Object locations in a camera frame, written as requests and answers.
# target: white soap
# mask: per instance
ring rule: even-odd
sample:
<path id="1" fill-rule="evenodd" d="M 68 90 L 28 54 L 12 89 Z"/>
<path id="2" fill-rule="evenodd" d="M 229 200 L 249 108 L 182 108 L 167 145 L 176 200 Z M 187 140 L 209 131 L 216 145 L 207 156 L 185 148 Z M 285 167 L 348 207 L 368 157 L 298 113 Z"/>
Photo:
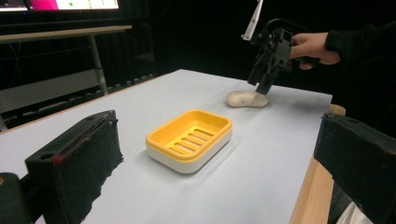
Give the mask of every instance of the white soap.
<path id="1" fill-rule="evenodd" d="M 268 104 L 268 98 L 256 91 L 230 91 L 227 104 L 233 107 L 264 107 Z"/>

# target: table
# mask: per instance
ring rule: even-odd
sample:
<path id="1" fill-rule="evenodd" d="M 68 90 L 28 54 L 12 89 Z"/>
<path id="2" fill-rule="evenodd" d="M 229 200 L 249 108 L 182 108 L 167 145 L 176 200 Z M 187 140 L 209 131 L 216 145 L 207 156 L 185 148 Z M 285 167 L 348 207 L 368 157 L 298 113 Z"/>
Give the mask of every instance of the table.
<path id="1" fill-rule="evenodd" d="M 115 109 L 124 162 L 83 223 L 297 223 L 301 216 L 293 213 L 301 212 L 304 179 L 313 179 L 307 169 L 332 97 L 274 86 L 264 108 L 226 105 L 229 91 L 254 89 L 244 80 L 178 70 L 1 133 L 0 172 L 23 177 L 25 158 L 81 119 Z M 233 135 L 199 172 L 181 175 L 151 159 L 145 140 L 192 108 L 229 118 Z"/>
<path id="2" fill-rule="evenodd" d="M 104 26 L 16 35 L 0 35 L 0 44 L 87 36 L 90 43 L 94 63 L 94 74 L 91 74 L 89 73 L 89 71 L 87 71 L 86 73 L 53 78 L 46 81 L 0 91 L 0 99 L 2 99 L 2 101 L 0 102 L 0 131 L 4 131 L 7 129 L 7 126 L 3 122 L 3 119 L 1 117 L 1 113 L 18 109 L 23 106 L 43 102 L 55 97 L 66 95 L 74 91 L 88 89 L 92 87 L 92 81 L 90 79 L 90 77 L 92 76 L 96 77 L 97 82 L 97 84 L 93 84 L 93 86 L 99 85 L 103 95 L 107 95 L 108 91 L 105 75 L 103 73 L 102 64 L 100 62 L 95 36 L 123 32 L 128 29 L 132 29 L 132 25 Z M 64 82 L 66 80 L 73 84 L 64 85 Z"/>

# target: wooden edge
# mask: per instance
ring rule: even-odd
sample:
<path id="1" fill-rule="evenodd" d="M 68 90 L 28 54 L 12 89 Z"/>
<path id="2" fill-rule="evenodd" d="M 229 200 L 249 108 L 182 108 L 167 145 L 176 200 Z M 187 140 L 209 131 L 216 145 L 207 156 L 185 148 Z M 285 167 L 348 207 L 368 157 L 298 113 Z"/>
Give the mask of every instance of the wooden edge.
<path id="1" fill-rule="evenodd" d="M 329 112 L 344 116 L 347 111 L 340 105 L 330 105 Z M 327 224 L 332 200 L 332 187 L 332 176 L 312 157 L 297 203 L 294 205 L 290 224 Z"/>

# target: person's arm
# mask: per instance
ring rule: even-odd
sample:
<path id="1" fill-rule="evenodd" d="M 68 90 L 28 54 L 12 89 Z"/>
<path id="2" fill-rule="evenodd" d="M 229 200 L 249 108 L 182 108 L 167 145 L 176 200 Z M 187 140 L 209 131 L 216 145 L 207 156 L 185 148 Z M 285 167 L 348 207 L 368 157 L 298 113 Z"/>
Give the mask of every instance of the person's arm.
<path id="1" fill-rule="evenodd" d="M 320 63 L 357 66 L 386 57 L 396 51 L 396 21 L 374 27 L 366 25 L 360 30 L 334 31 L 320 34 L 297 34 L 290 58 L 310 56 Z M 309 69 L 312 64 L 301 64 Z"/>

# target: white table surface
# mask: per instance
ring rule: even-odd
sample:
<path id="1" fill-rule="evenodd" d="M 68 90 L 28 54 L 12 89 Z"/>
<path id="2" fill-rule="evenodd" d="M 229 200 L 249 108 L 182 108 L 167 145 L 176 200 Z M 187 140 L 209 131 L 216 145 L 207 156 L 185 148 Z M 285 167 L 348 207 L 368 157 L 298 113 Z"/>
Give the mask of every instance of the white table surface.
<path id="1" fill-rule="evenodd" d="M 332 97 L 273 86 L 264 108 L 227 106 L 228 92 L 255 89 L 178 70 L 0 133 L 0 172 L 22 178 L 24 159 L 81 119 L 114 109 L 124 162 L 83 223 L 289 223 Z M 193 108 L 229 118 L 233 135 L 201 170 L 182 175 L 150 158 L 145 140 Z"/>

